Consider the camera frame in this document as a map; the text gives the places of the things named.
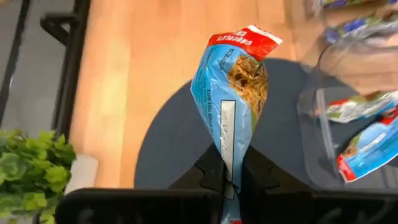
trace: wooden floor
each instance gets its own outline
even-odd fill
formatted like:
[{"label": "wooden floor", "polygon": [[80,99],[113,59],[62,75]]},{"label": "wooden floor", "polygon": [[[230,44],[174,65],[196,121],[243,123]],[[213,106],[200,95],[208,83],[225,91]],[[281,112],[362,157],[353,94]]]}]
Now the wooden floor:
[{"label": "wooden floor", "polygon": [[71,142],[99,159],[96,185],[133,187],[151,121],[193,77],[211,34],[255,24],[285,40],[270,57],[295,60],[289,1],[92,0]]}]

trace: plastic container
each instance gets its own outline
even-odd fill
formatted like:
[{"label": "plastic container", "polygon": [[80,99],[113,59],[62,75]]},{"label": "plastic container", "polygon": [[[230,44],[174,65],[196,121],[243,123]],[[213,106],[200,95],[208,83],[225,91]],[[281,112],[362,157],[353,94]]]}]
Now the plastic container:
[{"label": "plastic container", "polygon": [[308,72],[315,67],[322,51],[330,45],[330,38],[325,35],[327,30],[334,31],[339,25],[375,12],[382,14],[386,7],[392,7],[386,4],[386,0],[335,8],[322,8],[316,2],[319,0],[296,0],[290,3],[295,58]]},{"label": "plastic container", "polygon": [[365,42],[341,41],[322,52],[298,99],[305,165],[315,187],[383,193],[398,190],[397,160],[348,184],[338,173],[337,155],[376,117],[340,124],[329,121],[325,113],[335,100],[377,90],[398,90],[397,58],[397,47],[374,47]]}]

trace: black metal frame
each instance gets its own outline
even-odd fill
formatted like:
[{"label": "black metal frame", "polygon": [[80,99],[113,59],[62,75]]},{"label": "black metal frame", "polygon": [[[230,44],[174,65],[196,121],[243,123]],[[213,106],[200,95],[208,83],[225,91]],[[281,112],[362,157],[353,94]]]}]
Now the black metal frame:
[{"label": "black metal frame", "polygon": [[[52,120],[52,129],[56,130],[57,134],[64,134],[67,139],[73,116],[90,2],[75,0],[73,12],[48,13],[40,20],[42,28],[67,48]],[[70,30],[65,30],[62,24],[68,24]]]}]

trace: potted plant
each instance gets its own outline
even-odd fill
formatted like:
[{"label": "potted plant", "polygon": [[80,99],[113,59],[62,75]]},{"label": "potted plant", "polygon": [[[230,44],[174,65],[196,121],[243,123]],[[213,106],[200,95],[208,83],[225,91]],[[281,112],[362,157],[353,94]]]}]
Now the potted plant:
[{"label": "potted plant", "polygon": [[55,207],[71,178],[76,154],[65,136],[40,132],[37,139],[20,130],[0,132],[0,218],[16,222],[39,214],[53,224]]}]

